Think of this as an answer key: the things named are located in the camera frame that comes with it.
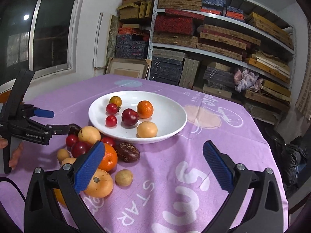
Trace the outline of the person left hand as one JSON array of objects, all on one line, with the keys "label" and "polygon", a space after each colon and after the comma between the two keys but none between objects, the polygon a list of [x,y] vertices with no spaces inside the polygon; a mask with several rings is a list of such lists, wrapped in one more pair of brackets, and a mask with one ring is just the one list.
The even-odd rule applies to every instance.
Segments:
[{"label": "person left hand", "polygon": [[[8,145],[8,141],[1,137],[1,149],[4,149]],[[20,142],[19,145],[13,151],[12,157],[8,162],[8,165],[14,170],[18,164],[19,158],[21,157],[23,152],[23,143]]]}]

